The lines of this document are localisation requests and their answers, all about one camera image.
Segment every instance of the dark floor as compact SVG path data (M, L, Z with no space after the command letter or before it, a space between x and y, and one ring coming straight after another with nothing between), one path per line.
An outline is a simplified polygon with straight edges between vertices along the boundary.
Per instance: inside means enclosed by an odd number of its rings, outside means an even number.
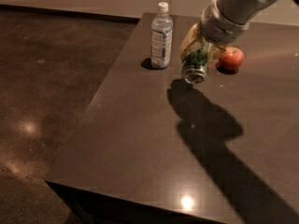
M0 9L0 223L81 223L44 178L134 28Z

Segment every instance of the green can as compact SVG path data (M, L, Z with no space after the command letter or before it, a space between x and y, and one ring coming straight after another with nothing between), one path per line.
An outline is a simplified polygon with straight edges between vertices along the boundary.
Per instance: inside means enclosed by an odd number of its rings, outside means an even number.
M181 77L187 83L200 83L206 79L208 72L207 50L207 43L195 44L188 56L182 60Z

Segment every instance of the table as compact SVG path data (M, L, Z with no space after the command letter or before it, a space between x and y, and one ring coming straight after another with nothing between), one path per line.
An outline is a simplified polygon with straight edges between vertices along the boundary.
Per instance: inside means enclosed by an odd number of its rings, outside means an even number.
M85 223L299 223L299 27L252 23L236 75L150 69L145 13L46 182Z

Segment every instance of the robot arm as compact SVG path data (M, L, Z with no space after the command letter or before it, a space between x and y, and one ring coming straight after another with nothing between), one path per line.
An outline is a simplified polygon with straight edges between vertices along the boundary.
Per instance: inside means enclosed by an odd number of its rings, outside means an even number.
M277 0L212 0L200 16L198 36L225 45L233 43L249 28L249 21Z

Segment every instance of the bottle label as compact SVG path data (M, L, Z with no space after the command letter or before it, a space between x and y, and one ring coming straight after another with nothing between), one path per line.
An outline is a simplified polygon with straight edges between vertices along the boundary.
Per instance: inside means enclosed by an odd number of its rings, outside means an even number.
M157 65L169 64L171 55L172 29L151 30L151 61Z

